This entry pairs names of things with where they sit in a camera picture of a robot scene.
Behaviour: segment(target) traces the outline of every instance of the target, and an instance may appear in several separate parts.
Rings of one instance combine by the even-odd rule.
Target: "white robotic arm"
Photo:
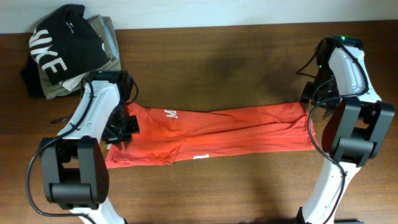
[[[324,158],[315,189],[297,215],[299,223],[334,223],[333,207],[338,206],[354,175],[368,159],[377,155],[394,116],[392,105],[382,103],[371,85],[362,48],[360,40],[329,37],[321,41],[315,52],[320,69],[314,83],[307,83],[303,103],[312,100],[314,105],[322,104],[325,98],[338,98],[336,94],[361,95],[321,105],[327,110],[336,109],[322,136],[323,150],[339,163],[346,176],[343,177],[332,161]],[[356,128],[358,119],[364,119],[369,127]],[[343,189],[342,178],[345,178]]]
[[[78,108],[58,134],[62,138],[40,153],[45,196],[62,209],[85,214],[80,215],[85,223],[124,224],[107,198],[109,175],[99,143],[129,141],[139,132],[135,116],[126,110],[134,81],[126,71],[97,71],[90,78]],[[73,157],[79,168],[64,168]]]

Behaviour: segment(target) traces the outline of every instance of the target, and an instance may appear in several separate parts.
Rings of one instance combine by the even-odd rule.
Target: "black t-shirt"
[[[36,27],[29,40],[31,55],[52,84],[108,61],[101,37],[83,18],[84,10],[75,4],[60,7]]]

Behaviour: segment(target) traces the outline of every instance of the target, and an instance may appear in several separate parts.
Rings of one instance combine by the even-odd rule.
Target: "cable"
[[[91,82],[90,82],[89,79],[83,78],[83,79],[82,79],[82,82],[83,82],[83,81],[86,81],[86,82],[89,84],[89,86],[90,86],[90,91],[91,91],[91,93],[90,93],[90,100],[89,100],[89,102],[88,102],[88,104],[87,104],[86,109],[84,110],[84,112],[83,112],[81,118],[78,120],[78,122],[77,122],[76,124],[71,124],[71,126],[72,126],[71,129],[69,129],[67,132],[65,132],[65,133],[63,133],[63,134],[61,134],[61,135],[58,135],[58,136],[55,137],[53,140],[49,141],[47,144],[45,144],[43,147],[41,147],[40,149],[38,149],[38,150],[36,151],[36,153],[33,155],[32,160],[30,160],[29,166],[28,166],[28,168],[27,168],[27,173],[26,173],[26,185],[25,185],[25,188],[26,188],[26,194],[27,194],[27,198],[28,198],[28,200],[29,200],[29,203],[30,203],[30,205],[32,206],[32,208],[33,208],[38,214],[43,215],[43,216],[46,216],[46,217],[84,217],[84,218],[86,218],[89,222],[91,222],[92,224],[96,224],[96,223],[94,222],[94,220],[88,216],[88,214],[84,214],[84,213],[75,213],[75,214],[62,214],[62,213],[58,213],[58,214],[57,214],[57,213],[47,213],[47,212],[43,212],[43,211],[41,211],[41,210],[36,206],[36,204],[35,204],[35,202],[33,201],[33,198],[32,198],[32,192],[30,192],[30,174],[31,174],[31,172],[32,172],[32,168],[33,168],[33,164],[34,164],[35,160],[38,158],[38,156],[39,156],[46,148],[48,148],[49,146],[55,144],[55,143],[56,143],[57,141],[59,141],[60,139],[64,138],[65,136],[68,136],[69,134],[71,134],[72,132],[74,132],[74,131],[79,127],[79,125],[83,122],[83,120],[85,119],[85,117],[86,117],[86,115],[87,115],[87,113],[88,113],[88,110],[90,109],[90,106],[91,106],[91,104],[92,104],[92,102],[93,102],[93,99],[94,99],[94,88],[93,88],[93,85],[91,84]]]
[[[318,91],[324,84],[326,84],[326,83],[328,83],[328,82],[330,82],[330,81],[332,81],[332,80],[334,80],[334,79],[335,79],[335,78],[332,77],[332,78],[329,79],[328,81],[326,81],[326,82],[322,83],[320,86],[318,86],[318,88],[313,92],[313,95],[312,95],[312,97],[311,97],[311,100],[314,101],[314,100],[313,100],[313,97],[315,96],[315,94],[317,93],[317,91]]]
[[[301,72],[305,67],[307,67],[307,66],[310,64],[310,62],[315,58],[315,55],[316,55],[317,52],[318,52],[318,49],[319,49],[320,44],[321,44],[322,41],[325,40],[325,39],[331,39],[331,40],[335,41],[335,43],[337,44],[337,47],[342,48],[342,49],[344,50],[344,52],[345,52],[346,54],[348,54],[348,56],[354,61],[354,63],[357,65],[357,67],[359,68],[359,71],[361,72],[361,74],[362,74],[362,76],[363,76],[363,78],[364,78],[365,88],[364,88],[364,90],[363,90],[361,93],[352,93],[352,94],[347,94],[347,95],[340,95],[340,96],[335,96],[335,97],[331,97],[331,98],[327,98],[327,99],[321,100],[320,102],[318,102],[318,103],[312,108],[312,110],[311,110],[311,112],[310,112],[310,114],[309,114],[309,116],[308,116],[307,129],[308,129],[308,135],[309,135],[309,137],[310,137],[310,140],[311,140],[312,144],[314,145],[315,149],[316,149],[323,157],[325,157],[325,158],[328,159],[330,162],[332,162],[334,165],[336,165],[336,166],[339,168],[340,172],[341,172],[341,188],[340,188],[339,194],[338,194],[338,196],[337,196],[335,205],[333,206],[333,208],[332,208],[332,210],[331,210],[331,212],[330,212],[328,218],[323,222],[323,224],[326,224],[326,223],[330,220],[330,218],[333,216],[334,212],[335,212],[336,209],[337,209],[338,203],[339,203],[339,201],[340,201],[340,199],[341,199],[341,196],[343,195],[343,192],[344,192],[344,186],[345,186],[347,174],[346,174],[346,172],[344,171],[344,168],[343,168],[339,163],[337,163],[336,161],[334,161],[327,153],[323,152],[322,149],[318,146],[318,144],[316,144],[316,142],[315,142],[315,140],[314,140],[314,138],[313,138],[313,136],[312,136],[312,132],[311,132],[311,120],[312,120],[312,116],[313,116],[313,114],[315,113],[315,110],[316,110],[317,108],[319,108],[319,107],[320,107],[322,104],[324,104],[324,103],[327,103],[327,102],[333,101],[333,100],[338,100],[338,99],[341,99],[341,98],[349,98],[349,97],[361,96],[361,95],[363,95],[363,94],[365,94],[365,93],[367,93],[367,92],[369,91],[368,79],[367,79],[367,77],[366,77],[365,71],[363,70],[363,67],[359,64],[358,59],[357,59],[356,57],[354,57],[354,55],[351,54],[351,52],[349,52],[349,51],[344,47],[344,45],[343,45],[340,41],[338,41],[338,40],[336,40],[336,39],[334,39],[334,38],[331,38],[331,37],[325,37],[324,39],[322,39],[322,40],[320,41],[320,43],[318,44],[318,47],[315,49],[314,55],[312,55],[311,59],[310,59],[300,70],[298,70],[298,71],[296,72],[296,74],[300,73],[300,72]]]
[[[297,72],[296,72],[297,75],[304,75],[304,76],[307,76],[307,77],[316,78],[316,76],[314,76],[314,75],[303,73],[301,71],[304,70],[312,62],[312,60],[315,58],[315,55],[317,54],[317,48],[315,49],[315,53],[311,56],[310,60],[302,68],[297,70]]]
[[[118,135],[115,132],[113,132],[112,130],[110,130],[107,126],[105,126],[105,131],[110,133],[114,138],[118,138]]]
[[[138,97],[139,89],[138,89],[137,83],[134,82],[134,86],[136,87],[136,95],[134,96],[134,98],[130,102],[127,103],[127,105],[130,105],[132,102],[135,102],[135,100]]]

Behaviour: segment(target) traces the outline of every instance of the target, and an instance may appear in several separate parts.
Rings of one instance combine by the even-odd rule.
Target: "white print on shirt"
[[[206,154],[205,156],[194,156],[193,159],[203,159],[203,158],[209,158],[209,154]]]
[[[34,57],[34,55],[37,55],[36,57],[34,57],[34,59],[35,59],[35,61],[37,63],[39,63],[40,59],[44,55],[51,55],[51,56],[54,56],[54,57],[56,57],[58,55],[57,52],[53,52],[53,51],[49,50],[49,48],[51,48],[51,46],[52,46],[52,44],[51,44],[52,38],[51,37],[41,38],[41,39],[39,38],[41,35],[48,34],[48,33],[49,33],[48,30],[40,30],[40,31],[36,32],[36,29],[35,29],[33,31],[33,36],[29,39],[29,47],[30,48],[32,48],[32,47],[34,47],[36,45],[39,45],[39,44],[46,44],[46,43],[50,44],[49,46],[45,46],[43,48],[35,49],[35,50],[31,50],[30,51],[30,54],[32,54],[33,57]],[[60,58],[60,57],[54,59],[51,62],[48,62],[48,63],[44,64],[42,66],[42,69],[45,70],[47,68],[51,68],[53,73],[56,73],[57,69],[55,68],[54,65],[56,65],[58,63],[62,66],[64,71],[66,71],[68,69],[67,66],[65,65],[65,63],[63,62],[62,58]]]
[[[164,110],[164,111],[168,113],[168,115],[166,116],[168,116],[169,118],[178,118],[176,111],[169,111],[169,110]]]

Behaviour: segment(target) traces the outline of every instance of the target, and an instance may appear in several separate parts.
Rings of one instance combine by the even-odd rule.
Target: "folded clothing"
[[[133,103],[128,110],[137,116],[140,133],[130,142],[111,146],[107,168],[314,149],[307,132],[308,113],[300,103],[209,113],[145,109]]]
[[[112,25],[112,20],[108,16],[93,16],[87,19],[88,23],[95,32],[102,38],[104,42],[105,54],[108,58],[108,61],[98,67],[96,70],[120,70],[121,63],[119,59],[119,48],[118,42],[116,40],[116,34]],[[74,91],[80,89],[79,82],[80,80],[89,74],[89,71],[82,73],[76,77],[70,78],[61,82],[61,84],[52,84],[49,76],[45,71],[39,66],[39,76],[40,82],[43,88],[43,92],[45,94],[46,99],[52,99],[56,96],[67,96]]]
[[[85,7],[68,4],[44,19],[29,39],[30,54],[51,84],[104,65],[103,40],[83,18]]]

